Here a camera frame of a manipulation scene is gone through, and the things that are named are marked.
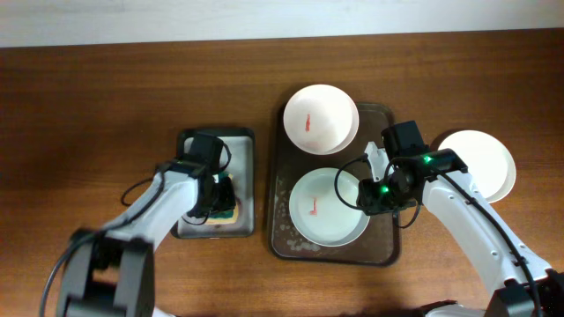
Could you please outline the green and yellow sponge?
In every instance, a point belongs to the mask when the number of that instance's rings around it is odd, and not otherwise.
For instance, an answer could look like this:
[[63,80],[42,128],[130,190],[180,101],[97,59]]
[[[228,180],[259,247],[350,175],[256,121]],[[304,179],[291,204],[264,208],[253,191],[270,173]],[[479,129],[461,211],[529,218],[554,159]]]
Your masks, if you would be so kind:
[[233,175],[220,173],[217,176],[216,189],[219,196],[214,203],[206,225],[231,225],[239,217],[238,198],[234,192]]

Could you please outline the white plate with sauce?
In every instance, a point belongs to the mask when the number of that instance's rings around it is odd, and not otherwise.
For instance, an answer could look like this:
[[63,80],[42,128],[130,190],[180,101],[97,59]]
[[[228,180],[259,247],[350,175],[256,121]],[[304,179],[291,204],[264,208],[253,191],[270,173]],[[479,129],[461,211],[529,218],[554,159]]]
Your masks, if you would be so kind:
[[438,149],[451,149],[462,159],[489,203],[505,198],[515,186],[516,163],[508,148],[494,136],[461,130],[447,136]]

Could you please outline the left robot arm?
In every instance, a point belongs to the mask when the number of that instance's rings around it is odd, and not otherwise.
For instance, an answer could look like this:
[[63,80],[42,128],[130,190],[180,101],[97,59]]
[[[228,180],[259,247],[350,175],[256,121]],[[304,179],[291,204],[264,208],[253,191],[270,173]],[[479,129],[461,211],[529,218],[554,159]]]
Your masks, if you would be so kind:
[[63,271],[58,316],[161,316],[155,306],[154,253],[179,220],[207,223],[236,206],[223,168],[173,160],[158,166],[150,187],[98,230],[78,230],[57,260]]

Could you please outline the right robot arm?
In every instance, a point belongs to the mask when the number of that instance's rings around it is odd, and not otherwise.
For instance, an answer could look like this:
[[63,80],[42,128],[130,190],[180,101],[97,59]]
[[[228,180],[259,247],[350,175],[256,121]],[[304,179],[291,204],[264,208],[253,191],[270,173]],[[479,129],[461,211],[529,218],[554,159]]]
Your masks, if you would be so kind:
[[491,297],[482,310],[443,301],[427,306],[426,316],[563,314],[562,273],[512,232],[451,149],[389,158],[370,145],[359,160],[372,175],[360,182],[358,208],[375,216],[425,207],[447,228]]

